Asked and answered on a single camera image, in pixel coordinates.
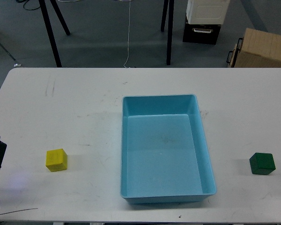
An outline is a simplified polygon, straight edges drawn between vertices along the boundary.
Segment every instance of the white container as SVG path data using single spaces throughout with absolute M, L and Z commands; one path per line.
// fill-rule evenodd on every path
M 186 18 L 189 24 L 218 24 L 225 20 L 230 0 L 188 0 Z

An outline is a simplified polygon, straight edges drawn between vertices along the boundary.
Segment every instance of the light blue plastic bin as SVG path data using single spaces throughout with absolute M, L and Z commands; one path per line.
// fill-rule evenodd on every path
M 215 193 L 196 96 L 123 98 L 122 197 L 197 202 Z

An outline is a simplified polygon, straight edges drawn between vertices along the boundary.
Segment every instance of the gray floor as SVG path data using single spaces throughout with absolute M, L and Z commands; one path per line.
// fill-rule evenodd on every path
M 63 67 L 123 67 L 127 59 L 128 2 L 82 0 L 58 5 L 72 33 L 65 35 L 48 1 Z M 281 35 L 281 0 L 231 0 L 216 45 L 183 43 L 186 5 L 187 0 L 175 2 L 172 65 L 166 66 L 167 32 L 160 32 L 163 0 L 131 2 L 127 67 L 225 68 L 228 51 L 246 28 Z M 0 42 L 22 67 L 56 67 L 41 10 L 26 11 L 22 6 L 15 0 L 0 0 Z M 37 0 L 27 4 L 28 8 L 37 6 Z M 0 48 L 0 87 L 14 63 Z

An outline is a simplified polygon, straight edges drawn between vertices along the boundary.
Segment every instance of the wooden box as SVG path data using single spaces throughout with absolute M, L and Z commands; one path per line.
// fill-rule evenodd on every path
M 247 28 L 234 67 L 281 68 L 281 35 Z

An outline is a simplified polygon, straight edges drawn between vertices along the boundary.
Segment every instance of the table leg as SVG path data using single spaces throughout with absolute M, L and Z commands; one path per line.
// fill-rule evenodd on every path
M 60 21 L 62 27 L 63 27 L 64 30 L 65 30 L 65 33 L 66 33 L 67 35 L 70 35 L 71 33 L 70 33 L 70 31 L 69 31 L 69 28 L 67 27 L 67 24 L 66 24 L 66 21 L 65 21 L 64 17 L 63 17 L 62 14 L 61 14 L 61 11 L 60 11 L 60 9 L 59 9 L 57 3 L 56 3 L 56 0 L 50 0 L 50 2 L 51 2 L 52 6 L 53 6 L 53 8 L 54 8 L 54 10 L 55 10 L 55 12 L 56 12 L 56 15 L 57 15 L 58 18 L 59 18 L 59 21 Z
M 6 50 L 6 48 L 0 43 L 0 46 L 3 48 L 3 50 L 13 59 L 15 60 L 15 58 L 8 52 L 8 50 Z
M 42 10 L 44 23 L 45 23 L 45 26 L 46 26 L 46 29 L 47 29 L 47 33 L 48 33 L 51 48 L 52 48 L 52 51 L 53 51 L 53 55 L 54 55 L 54 58 L 55 58 L 56 66 L 62 67 L 61 61 L 60 61 L 60 58 L 59 58 L 59 54 L 58 54 L 58 49 L 57 49 L 56 42 L 55 42 L 54 35 L 53 35 L 53 30 L 52 30 L 52 27 L 51 27 L 51 24 L 50 24 L 50 19 L 49 19 L 47 7 L 46 7 L 46 4 L 45 4 L 45 0 L 38 0 L 38 1 L 39 1 L 39 5 L 41 7 L 41 10 Z
M 167 18 L 168 4 L 169 4 L 169 0 L 164 0 L 164 2 L 163 2 L 163 17 L 161 19 L 161 27 L 160 27 L 161 32 L 164 32 L 165 19 Z
M 169 21 L 168 21 L 168 47 L 167 47 L 167 65 L 170 65 L 172 51 L 172 34 L 173 34 L 173 19 L 174 19 L 174 0 L 169 3 Z

